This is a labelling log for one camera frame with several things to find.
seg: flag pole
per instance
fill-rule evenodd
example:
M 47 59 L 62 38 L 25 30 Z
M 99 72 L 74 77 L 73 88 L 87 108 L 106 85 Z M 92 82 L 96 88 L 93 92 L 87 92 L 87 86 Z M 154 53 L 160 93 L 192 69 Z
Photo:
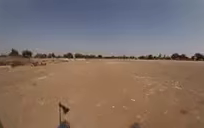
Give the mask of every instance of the flag pole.
M 61 125 L 61 123 L 62 123 L 62 117 L 61 117 L 61 107 L 60 107 L 60 102 L 59 102 L 59 105 L 58 105 L 58 107 L 59 107 L 59 125 Z

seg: dirt path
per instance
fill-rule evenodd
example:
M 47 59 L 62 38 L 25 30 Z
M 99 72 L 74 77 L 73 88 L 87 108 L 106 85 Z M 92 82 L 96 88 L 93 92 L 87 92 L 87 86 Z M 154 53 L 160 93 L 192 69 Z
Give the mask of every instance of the dirt path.
M 0 69 L 5 128 L 204 127 L 204 63 L 92 60 Z

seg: bush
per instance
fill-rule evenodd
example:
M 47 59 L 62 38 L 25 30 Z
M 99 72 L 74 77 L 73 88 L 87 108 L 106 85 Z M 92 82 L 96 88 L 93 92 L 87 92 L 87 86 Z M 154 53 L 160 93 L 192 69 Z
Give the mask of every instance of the bush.
M 19 56 L 19 52 L 16 49 L 12 49 L 9 56 Z
M 32 57 L 32 52 L 29 51 L 29 50 L 24 50 L 24 51 L 22 52 L 22 56 L 23 56 L 24 58 L 31 58 L 31 57 Z

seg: white debris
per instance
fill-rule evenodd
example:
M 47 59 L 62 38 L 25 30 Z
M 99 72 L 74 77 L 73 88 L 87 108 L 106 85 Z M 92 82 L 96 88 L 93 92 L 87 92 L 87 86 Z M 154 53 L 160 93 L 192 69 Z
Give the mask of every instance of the white debris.
M 37 78 L 38 80 L 43 80 L 43 79 L 46 79 L 47 78 L 47 76 L 42 76 L 42 77 L 39 77 L 39 78 Z
M 179 87 L 179 86 L 175 86 L 174 88 L 176 88 L 178 90 L 182 90 L 182 87 Z
M 135 102 L 136 100 L 135 99 L 131 99 L 131 101 Z

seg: sky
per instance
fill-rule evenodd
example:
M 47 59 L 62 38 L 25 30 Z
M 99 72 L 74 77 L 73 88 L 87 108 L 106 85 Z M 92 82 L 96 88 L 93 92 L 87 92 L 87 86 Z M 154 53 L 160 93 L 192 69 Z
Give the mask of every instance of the sky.
M 204 53 L 204 0 L 0 0 L 0 53 Z

